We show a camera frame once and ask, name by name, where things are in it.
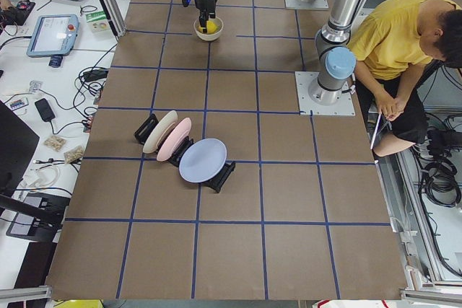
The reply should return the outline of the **yellow lemon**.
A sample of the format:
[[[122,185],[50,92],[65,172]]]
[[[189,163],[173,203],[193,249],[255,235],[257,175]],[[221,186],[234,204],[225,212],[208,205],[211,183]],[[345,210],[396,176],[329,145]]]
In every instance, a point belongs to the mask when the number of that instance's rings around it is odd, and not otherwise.
[[[214,34],[219,29],[219,27],[214,22],[207,21],[206,30],[199,30],[199,26],[197,27],[197,29],[200,33],[211,35]]]

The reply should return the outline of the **white ceramic bowl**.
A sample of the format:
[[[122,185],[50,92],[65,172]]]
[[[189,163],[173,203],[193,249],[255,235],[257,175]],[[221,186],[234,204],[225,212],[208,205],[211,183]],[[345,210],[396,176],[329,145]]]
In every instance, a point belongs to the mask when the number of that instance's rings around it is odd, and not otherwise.
[[[206,21],[206,27],[203,28],[197,19],[193,28],[196,35],[203,41],[211,42],[217,40],[223,32],[223,21],[219,18],[210,18]]]

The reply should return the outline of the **green white box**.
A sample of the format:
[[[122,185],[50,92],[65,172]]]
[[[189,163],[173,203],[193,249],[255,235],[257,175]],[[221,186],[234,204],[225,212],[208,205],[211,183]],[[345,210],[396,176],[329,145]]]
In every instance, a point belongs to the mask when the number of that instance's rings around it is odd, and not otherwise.
[[[110,25],[104,11],[85,14],[88,28],[92,32],[102,32],[110,29]]]

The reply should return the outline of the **black dish rack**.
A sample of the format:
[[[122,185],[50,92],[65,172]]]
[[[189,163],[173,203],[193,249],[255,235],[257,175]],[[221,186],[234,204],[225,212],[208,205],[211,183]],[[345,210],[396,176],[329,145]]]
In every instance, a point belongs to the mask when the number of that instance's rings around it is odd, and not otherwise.
[[[152,132],[154,127],[159,123],[159,121],[161,119],[158,119],[156,117],[156,115],[151,114],[139,126],[139,128],[134,132],[134,138],[136,139],[136,141],[139,144],[141,144],[142,146],[144,146],[144,143],[147,140],[149,134]],[[179,122],[181,122],[181,120],[178,119],[175,126],[169,130],[167,136],[177,126],[177,124],[179,124]],[[171,158],[169,158],[165,162],[169,162],[173,166],[175,166],[175,167],[177,167],[179,169],[180,160],[181,160],[182,156],[187,151],[187,149],[189,147],[191,147],[195,143],[197,143],[197,142],[195,142],[190,137],[190,133],[189,133],[189,135],[181,142],[180,146],[173,152],[173,155],[171,156]],[[159,149],[154,152],[154,154],[156,154],[156,157],[157,157],[157,153],[158,153]],[[218,174],[216,174],[213,178],[211,178],[211,179],[209,179],[209,180],[207,180],[205,182],[200,182],[199,184],[207,186],[208,188],[211,188],[212,190],[214,190],[216,193],[219,193],[221,191],[221,189],[222,189],[222,186],[227,181],[228,177],[234,171],[234,169],[235,169],[235,163],[234,162],[228,163],[227,159],[226,159],[224,167],[219,171]]]

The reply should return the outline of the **cream plate in rack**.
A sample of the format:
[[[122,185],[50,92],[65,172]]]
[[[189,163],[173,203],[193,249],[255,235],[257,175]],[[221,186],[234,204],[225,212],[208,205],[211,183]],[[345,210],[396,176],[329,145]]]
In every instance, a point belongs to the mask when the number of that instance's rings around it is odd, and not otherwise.
[[[142,151],[145,154],[151,154],[157,151],[162,141],[167,136],[169,130],[175,126],[177,121],[177,112],[175,110],[171,110],[170,112],[168,112],[149,134],[147,140],[144,143]]]

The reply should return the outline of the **pink plate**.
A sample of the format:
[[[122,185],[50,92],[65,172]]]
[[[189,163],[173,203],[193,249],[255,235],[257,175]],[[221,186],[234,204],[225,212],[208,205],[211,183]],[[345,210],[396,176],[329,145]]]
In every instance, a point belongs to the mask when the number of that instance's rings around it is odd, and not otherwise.
[[[184,118],[167,136],[161,145],[156,160],[158,162],[167,161],[173,152],[180,146],[181,142],[189,135],[192,122],[190,118]]]

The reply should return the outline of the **light blue plate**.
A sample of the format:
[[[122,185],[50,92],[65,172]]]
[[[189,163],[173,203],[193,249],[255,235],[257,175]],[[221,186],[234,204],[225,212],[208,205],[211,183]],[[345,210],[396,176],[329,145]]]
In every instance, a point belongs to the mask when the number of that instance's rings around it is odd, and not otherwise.
[[[224,167],[227,147],[217,138],[205,138],[187,149],[180,160],[180,176],[200,183],[213,178]]]

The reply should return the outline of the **near blue teach pendant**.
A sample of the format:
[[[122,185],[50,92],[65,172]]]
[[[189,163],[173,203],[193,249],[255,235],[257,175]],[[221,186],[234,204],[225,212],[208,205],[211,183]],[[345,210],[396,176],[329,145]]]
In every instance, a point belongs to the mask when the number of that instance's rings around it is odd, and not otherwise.
[[[79,19],[75,14],[39,16],[27,48],[27,56],[67,56],[74,47],[78,31]]]

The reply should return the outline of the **black phone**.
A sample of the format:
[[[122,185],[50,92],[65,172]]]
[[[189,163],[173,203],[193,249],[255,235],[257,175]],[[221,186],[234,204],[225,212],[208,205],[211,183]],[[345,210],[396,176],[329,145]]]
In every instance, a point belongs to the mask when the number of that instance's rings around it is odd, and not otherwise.
[[[40,118],[44,122],[51,122],[56,117],[49,102],[45,98],[35,101],[35,107],[39,113]]]

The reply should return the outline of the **person in yellow shirt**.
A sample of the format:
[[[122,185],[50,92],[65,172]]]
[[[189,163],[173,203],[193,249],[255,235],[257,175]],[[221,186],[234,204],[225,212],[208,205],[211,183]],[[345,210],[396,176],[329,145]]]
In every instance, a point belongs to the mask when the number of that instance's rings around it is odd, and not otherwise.
[[[433,60],[461,67],[461,7],[452,0],[386,0],[360,24],[348,44],[357,63],[356,92],[363,117],[371,104],[391,122],[374,145],[376,158],[425,140],[427,119],[417,93]]]

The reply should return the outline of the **black monitor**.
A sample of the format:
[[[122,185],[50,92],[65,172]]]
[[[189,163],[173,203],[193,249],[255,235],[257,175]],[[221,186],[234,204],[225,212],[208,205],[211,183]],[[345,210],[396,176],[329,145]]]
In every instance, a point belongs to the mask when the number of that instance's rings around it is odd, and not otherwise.
[[[1,103],[1,194],[11,197],[19,185],[40,137]]]

